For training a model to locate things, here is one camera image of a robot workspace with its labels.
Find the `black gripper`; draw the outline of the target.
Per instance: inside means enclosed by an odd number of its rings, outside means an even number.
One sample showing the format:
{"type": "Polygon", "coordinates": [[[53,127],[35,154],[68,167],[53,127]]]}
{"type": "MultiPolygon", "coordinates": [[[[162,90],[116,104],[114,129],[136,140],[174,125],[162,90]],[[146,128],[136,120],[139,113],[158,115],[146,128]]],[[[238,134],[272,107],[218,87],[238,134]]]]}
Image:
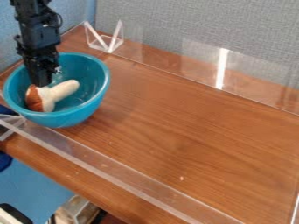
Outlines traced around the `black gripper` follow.
{"type": "Polygon", "coordinates": [[[23,17],[15,15],[20,26],[20,35],[13,37],[17,43],[17,53],[25,59],[24,65],[35,86],[43,87],[52,83],[52,76],[61,72],[56,45],[61,42],[61,15],[43,14],[23,17]],[[44,61],[44,71],[37,61],[44,61]]]}

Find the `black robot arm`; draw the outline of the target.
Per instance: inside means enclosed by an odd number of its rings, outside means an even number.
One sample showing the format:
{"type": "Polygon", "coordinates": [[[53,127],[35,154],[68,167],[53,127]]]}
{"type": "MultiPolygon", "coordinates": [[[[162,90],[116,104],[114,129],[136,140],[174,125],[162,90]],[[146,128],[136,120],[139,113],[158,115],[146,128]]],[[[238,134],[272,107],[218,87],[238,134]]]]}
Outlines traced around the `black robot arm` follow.
{"type": "Polygon", "coordinates": [[[61,71],[56,45],[61,43],[61,15],[49,8],[52,0],[9,0],[20,33],[13,37],[16,52],[37,87],[52,83],[52,76],[61,71]]]}

